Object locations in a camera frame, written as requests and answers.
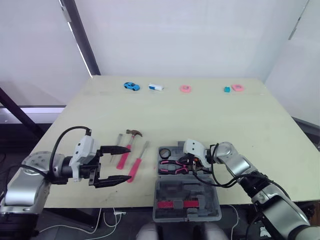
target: tape measure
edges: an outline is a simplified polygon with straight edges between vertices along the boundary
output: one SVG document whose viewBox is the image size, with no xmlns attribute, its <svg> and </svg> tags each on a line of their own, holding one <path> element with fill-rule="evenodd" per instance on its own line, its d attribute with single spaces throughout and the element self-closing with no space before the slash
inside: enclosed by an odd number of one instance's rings
<svg viewBox="0 0 320 240">
<path fill-rule="evenodd" d="M 167 160 L 171 156 L 171 151 L 168 148 L 159 149 L 159 155 L 162 159 Z"/>
</svg>

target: gray toolbox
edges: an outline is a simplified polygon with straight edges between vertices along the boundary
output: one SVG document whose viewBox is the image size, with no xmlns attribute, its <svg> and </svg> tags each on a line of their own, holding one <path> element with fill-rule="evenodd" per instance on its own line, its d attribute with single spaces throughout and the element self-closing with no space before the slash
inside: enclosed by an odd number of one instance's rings
<svg viewBox="0 0 320 240">
<path fill-rule="evenodd" d="M 163 146 L 169 149 L 171 156 L 167 160 L 179 160 L 183 153 L 183 143 L 178 146 Z M 156 223 L 165 222 L 211 222 L 219 221 L 222 217 L 216 187 L 206 185 L 193 176 L 192 171 L 182 174 L 164 174 L 176 172 L 182 166 L 174 164 L 161 164 L 162 159 L 157 157 L 158 179 L 155 182 L 154 205 L 152 217 Z M 202 180 L 214 183 L 211 175 L 197 172 Z"/>
</svg>

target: floor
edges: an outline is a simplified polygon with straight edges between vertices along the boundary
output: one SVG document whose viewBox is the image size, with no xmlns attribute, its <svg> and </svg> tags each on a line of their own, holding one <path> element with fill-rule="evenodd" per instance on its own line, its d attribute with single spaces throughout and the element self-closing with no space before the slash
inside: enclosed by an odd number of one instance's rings
<svg viewBox="0 0 320 240">
<path fill-rule="evenodd" d="M 247 218 L 246 211 L 239 209 L 239 223 L 234 229 L 233 239 L 239 240 L 242 239 L 246 234 L 247 229 Z M 106 221 L 109 225 L 115 223 L 114 216 L 112 213 L 108 212 L 106 214 Z M 152 212 L 151 211 L 135 211 L 127 212 L 121 218 L 120 223 L 117 225 L 116 230 L 110 236 L 105 237 L 109 240 L 134 240 L 140 228 L 147 223 L 151 223 Z M 232 226 L 237 222 L 237 214 L 230 206 L 222 207 L 222 219 L 218 222 L 215 222 L 220 226 L 227 236 L 231 234 Z M 78 225 L 71 223 L 61 217 L 52 215 L 51 213 L 43 212 L 39 218 L 37 228 L 42 230 L 44 228 L 58 225 L 66 224 L 73 227 L 83 228 L 87 231 L 92 231 L 90 228 L 85 228 L 83 225 Z M 163 229 L 163 239 L 164 240 L 192 240 L 193 239 L 193 228 L 200 223 L 191 223 L 191 222 L 180 222 L 180 223 L 159 223 L 158 226 L 161 226 Z M 259 238 L 260 234 L 260 223 L 255 224 L 250 229 L 250 238 L 251 240 L 259 240 L 266 238 Z M 113 227 L 107 227 L 103 220 L 100 221 L 99 228 L 94 234 L 86 234 L 82 231 L 76 229 L 70 229 L 66 227 L 55 227 L 47 231 L 42 232 L 39 236 L 35 237 L 35 240 L 85 240 L 91 238 L 97 238 L 112 232 Z"/>
</svg>

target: hammer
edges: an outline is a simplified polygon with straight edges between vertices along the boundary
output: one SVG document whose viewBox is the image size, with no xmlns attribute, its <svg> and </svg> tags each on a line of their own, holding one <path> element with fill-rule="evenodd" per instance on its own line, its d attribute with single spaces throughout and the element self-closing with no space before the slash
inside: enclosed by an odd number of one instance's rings
<svg viewBox="0 0 320 240">
<path fill-rule="evenodd" d="M 141 132 L 139 132 L 137 130 L 129 130 L 129 129 L 126 130 L 126 133 L 131 134 L 131 140 L 130 140 L 129 144 L 126 146 L 127 149 L 131 149 L 131 144 L 134 141 L 135 136 L 140 135 L 142 137 L 142 134 L 141 134 Z M 122 154 L 120 161 L 119 161 L 118 165 L 116 166 L 117 169 L 124 169 L 128 155 L 129 155 L 129 152 Z"/>
</svg>

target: blue toy car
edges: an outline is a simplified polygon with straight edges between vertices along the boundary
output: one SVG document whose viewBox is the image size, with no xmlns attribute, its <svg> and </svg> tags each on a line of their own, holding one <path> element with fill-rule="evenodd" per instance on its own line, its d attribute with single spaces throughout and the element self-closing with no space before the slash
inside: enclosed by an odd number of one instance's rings
<svg viewBox="0 0 320 240">
<path fill-rule="evenodd" d="M 134 84 L 133 82 L 126 82 L 126 83 L 124 84 L 124 87 L 125 87 L 126 89 L 131 89 L 131 90 L 133 90 L 133 91 L 138 91 L 138 90 L 140 89 L 140 86 L 137 85 L 137 84 Z"/>
</svg>

